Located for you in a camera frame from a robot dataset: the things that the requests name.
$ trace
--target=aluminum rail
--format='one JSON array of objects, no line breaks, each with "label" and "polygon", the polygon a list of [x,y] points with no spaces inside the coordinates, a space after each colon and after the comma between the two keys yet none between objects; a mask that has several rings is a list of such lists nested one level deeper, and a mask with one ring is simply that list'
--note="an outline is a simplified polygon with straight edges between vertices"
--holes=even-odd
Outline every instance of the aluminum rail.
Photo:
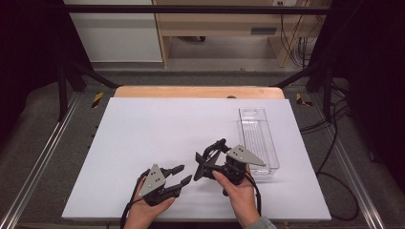
[{"label": "aluminum rail", "polygon": [[7,214],[4,215],[2,220],[0,221],[0,229],[12,229],[17,224],[17,221],[20,219],[21,214],[23,213],[28,201],[30,200],[33,191],[35,190],[36,184],[39,182],[42,174],[45,171],[45,168],[47,167],[47,164],[51,156],[53,155],[53,152],[60,138],[62,137],[66,126],[68,125],[73,113],[75,112],[75,108],[77,106],[79,98],[80,93],[74,93],[65,118],[59,121],[53,129],[53,133],[51,134],[48,142],[42,150],[38,160],[35,162],[35,165],[33,166],[23,187],[20,189],[20,192],[9,208]]},{"label": "aluminum rail", "polygon": [[44,4],[47,10],[75,13],[222,13],[222,14],[302,14],[330,15],[348,9],[330,7],[258,7],[201,5],[56,5]]}]

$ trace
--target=black pole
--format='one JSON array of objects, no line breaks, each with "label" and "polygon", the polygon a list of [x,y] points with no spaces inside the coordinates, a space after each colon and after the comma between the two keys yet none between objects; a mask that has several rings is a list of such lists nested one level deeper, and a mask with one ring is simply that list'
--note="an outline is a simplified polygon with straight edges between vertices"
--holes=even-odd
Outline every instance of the black pole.
[{"label": "black pole", "polygon": [[330,7],[257,7],[257,6],[184,6],[184,5],[56,5],[49,10],[80,13],[222,13],[222,14],[294,14],[330,15],[347,9]]}]

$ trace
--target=finger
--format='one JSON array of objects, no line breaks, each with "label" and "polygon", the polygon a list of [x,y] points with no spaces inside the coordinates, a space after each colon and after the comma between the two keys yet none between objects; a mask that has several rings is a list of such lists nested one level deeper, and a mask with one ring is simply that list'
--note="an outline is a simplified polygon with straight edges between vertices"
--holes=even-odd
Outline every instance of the finger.
[{"label": "finger", "polygon": [[246,165],[246,171],[247,171],[248,173],[250,173],[250,166],[249,166],[249,164]]},{"label": "finger", "polygon": [[226,190],[228,194],[232,192],[232,188],[234,187],[234,185],[229,181],[228,178],[226,178],[223,174],[217,171],[213,171],[212,175],[217,180],[217,182]]},{"label": "finger", "polygon": [[135,193],[135,196],[134,196],[134,200],[138,200],[138,199],[140,198],[140,197],[139,197],[139,192],[140,192],[140,189],[141,189],[142,186],[143,186],[143,183],[145,182],[145,179],[146,179],[146,176],[144,176],[143,178],[140,179],[137,192]]},{"label": "finger", "polygon": [[169,198],[165,201],[163,201],[162,203],[160,203],[159,205],[156,205],[156,209],[158,210],[159,214],[166,211],[175,201],[175,198]]}]

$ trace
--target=wooden furniture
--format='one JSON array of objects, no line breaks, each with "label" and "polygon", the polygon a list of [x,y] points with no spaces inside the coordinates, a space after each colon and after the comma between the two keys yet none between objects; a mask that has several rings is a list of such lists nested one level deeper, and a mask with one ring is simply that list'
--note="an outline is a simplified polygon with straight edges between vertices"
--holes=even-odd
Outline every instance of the wooden furniture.
[{"label": "wooden furniture", "polygon": [[166,87],[166,86],[122,86],[114,97],[216,97],[224,98],[280,98],[283,91],[269,87]]},{"label": "wooden furniture", "polygon": [[[275,6],[272,0],[153,0],[154,5],[221,5],[221,6]],[[296,7],[328,6],[330,0],[296,0]],[[316,37],[325,16],[248,14],[156,14],[160,50],[164,66],[170,52],[172,36],[267,36],[280,67],[285,67],[288,52],[297,37]]]}]

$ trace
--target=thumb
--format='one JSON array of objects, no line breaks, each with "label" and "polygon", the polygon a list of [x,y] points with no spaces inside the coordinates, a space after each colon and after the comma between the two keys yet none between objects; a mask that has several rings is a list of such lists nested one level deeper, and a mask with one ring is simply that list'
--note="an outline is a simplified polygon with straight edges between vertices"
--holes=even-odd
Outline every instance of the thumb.
[{"label": "thumb", "polygon": [[169,198],[162,203],[156,205],[156,209],[159,211],[159,214],[166,211],[175,201],[175,198]]},{"label": "thumb", "polygon": [[234,186],[228,178],[226,178],[223,174],[213,171],[212,175],[214,178],[217,180],[217,182],[226,190],[226,192],[229,194],[231,192],[232,187]]}]

